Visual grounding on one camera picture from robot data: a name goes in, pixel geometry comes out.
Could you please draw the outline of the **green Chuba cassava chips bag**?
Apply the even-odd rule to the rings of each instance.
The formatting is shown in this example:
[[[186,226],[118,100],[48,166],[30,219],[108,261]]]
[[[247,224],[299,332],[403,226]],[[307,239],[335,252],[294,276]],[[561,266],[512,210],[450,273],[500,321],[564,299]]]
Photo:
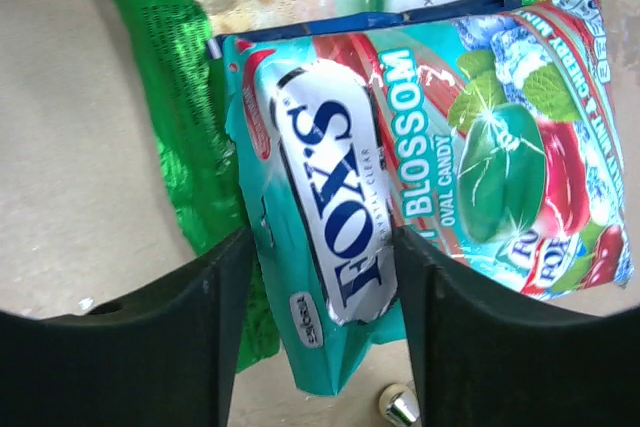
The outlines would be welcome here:
[[[203,253],[246,219],[225,131],[224,73],[208,51],[209,39],[457,0],[113,1],[131,40],[169,199],[189,244]]]

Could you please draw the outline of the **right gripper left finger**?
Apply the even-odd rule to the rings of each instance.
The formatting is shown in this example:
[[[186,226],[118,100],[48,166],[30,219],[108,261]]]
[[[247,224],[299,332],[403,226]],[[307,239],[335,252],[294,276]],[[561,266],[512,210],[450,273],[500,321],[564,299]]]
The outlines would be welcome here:
[[[5,426],[224,426],[253,239],[206,254],[82,316],[1,316]]]

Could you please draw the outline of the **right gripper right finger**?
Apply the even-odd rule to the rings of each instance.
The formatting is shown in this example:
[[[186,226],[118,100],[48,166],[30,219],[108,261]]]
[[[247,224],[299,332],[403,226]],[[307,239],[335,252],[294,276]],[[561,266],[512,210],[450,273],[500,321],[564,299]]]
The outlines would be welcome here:
[[[426,426],[635,426],[639,312],[606,317],[514,292],[409,227],[398,295]]]

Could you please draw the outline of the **blue Burts chilli crisps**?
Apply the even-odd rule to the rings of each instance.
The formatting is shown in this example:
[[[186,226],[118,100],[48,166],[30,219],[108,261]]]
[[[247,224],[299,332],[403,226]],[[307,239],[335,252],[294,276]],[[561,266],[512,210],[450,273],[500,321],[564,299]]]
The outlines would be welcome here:
[[[309,56],[309,39],[311,37],[351,32],[360,33],[466,16],[491,15],[513,10],[522,5],[522,0],[456,0],[399,13],[360,12],[347,16],[246,31],[239,33],[237,38],[253,44],[283,43],[287,48],[285,51],[287,54],[302,60]]]

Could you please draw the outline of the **teal Fox's candy bag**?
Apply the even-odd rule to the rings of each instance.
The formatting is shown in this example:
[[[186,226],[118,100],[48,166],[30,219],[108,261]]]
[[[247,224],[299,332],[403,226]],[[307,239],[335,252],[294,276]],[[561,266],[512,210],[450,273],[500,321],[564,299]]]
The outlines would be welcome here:
[[[600,0],[221,40],[226,129],[297,387],[401,339],[392,231],[546,300],[633,272]]]

